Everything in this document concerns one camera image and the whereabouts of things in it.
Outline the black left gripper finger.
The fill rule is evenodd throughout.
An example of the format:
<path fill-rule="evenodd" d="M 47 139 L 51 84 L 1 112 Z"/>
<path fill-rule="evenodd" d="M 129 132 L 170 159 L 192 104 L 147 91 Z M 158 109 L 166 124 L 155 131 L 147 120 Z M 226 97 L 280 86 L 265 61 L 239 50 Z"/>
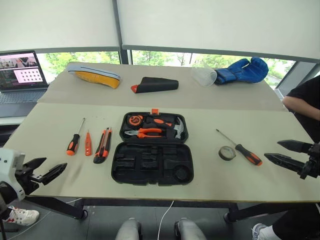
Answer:
<path fill-rule="evenodd" d="M 67 163 L 57 164 L 40 178 L 40 183 L 42 183 L 43 185 L 49 184 L 66 169 L 67 165 Z"/>
<path fill-rule="evenodd" d="M 32 173 L 35 169 L 37 169 L 47 158 L 46 157 L 38 157 L 34 158 L 27 163 L 23 164 L 23 172 Z"/>

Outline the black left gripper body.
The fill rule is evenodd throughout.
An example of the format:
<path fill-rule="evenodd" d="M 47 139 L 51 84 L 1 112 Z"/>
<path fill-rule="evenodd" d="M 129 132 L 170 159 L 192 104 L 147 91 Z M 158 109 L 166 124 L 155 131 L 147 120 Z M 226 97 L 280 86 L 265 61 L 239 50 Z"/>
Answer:
<path fill-rule="evenodd" d="M 31 194 L 39 188 L 41 175 L 33 172 L 23 172 L 23 165 L 18 166 L 15 170 L 15 178 L 21 185 L 26 195 Z"/>

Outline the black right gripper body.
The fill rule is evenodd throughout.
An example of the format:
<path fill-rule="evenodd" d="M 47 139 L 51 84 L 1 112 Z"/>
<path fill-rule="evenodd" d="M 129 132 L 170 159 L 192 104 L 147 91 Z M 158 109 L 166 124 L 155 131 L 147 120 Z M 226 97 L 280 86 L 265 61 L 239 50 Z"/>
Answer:
<path fill-rule="evenodd" d="M 300 178 L 304 180 L 310 176 L 316 179 L 320 175 L 320 144 L 304 143 L 301 152 L 306 153 L 309 160 L 303 165 L 299 173 Z"/>

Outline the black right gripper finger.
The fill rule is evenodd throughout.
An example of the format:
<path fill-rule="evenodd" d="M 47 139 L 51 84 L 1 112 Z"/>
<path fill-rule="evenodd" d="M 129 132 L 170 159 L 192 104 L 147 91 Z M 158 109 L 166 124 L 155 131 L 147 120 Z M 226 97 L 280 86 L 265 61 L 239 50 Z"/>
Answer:
<path fill-rule="evenodd" d="M 313 146 L 310 143 L 297 141 L 297 140 L 280 140 L 277 142 L 282 147 L 286 148 L 287 150 L 297 152 L 297 153 L 305 153 L 309 152 L 309 149 Z"/>
<path fill-rule="evenodd" d="M 303 174 L 303 168 L 305 164 L 301 161 L 295 160 L 280 153 L 265 153 L 264 156 L 275 165 L 296 172 L 298 175 Z"/>

